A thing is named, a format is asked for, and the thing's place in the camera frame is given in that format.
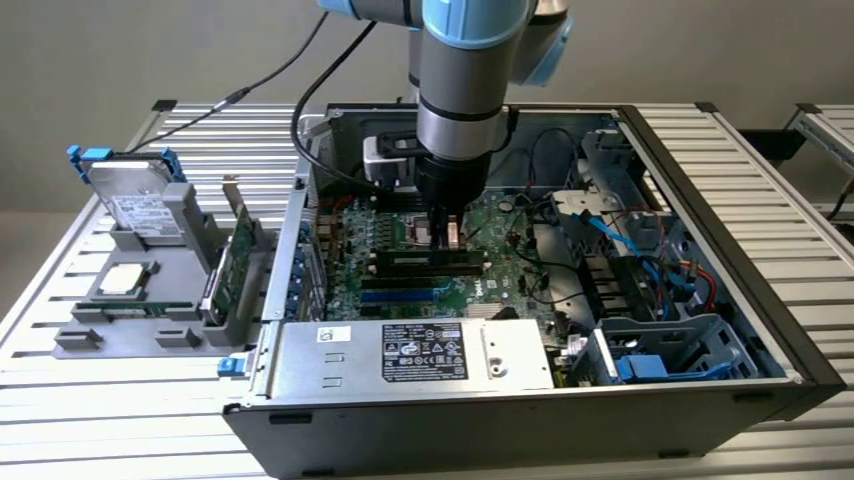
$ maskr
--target sticker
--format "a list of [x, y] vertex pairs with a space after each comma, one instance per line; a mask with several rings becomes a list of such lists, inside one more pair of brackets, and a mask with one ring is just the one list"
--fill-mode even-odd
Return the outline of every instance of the sticker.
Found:
[[349, 327], [323, 327], [317, 329], [317, 343], [348, 342], [349, 337]]
[[387, 382], [467, 380], [461, 337], [460, 323], [383, 325], [383, 379]]
[[176, 237], [181, 231], [160, 195], [116, 195], [111, 197], [119, 223], [143, 238]]

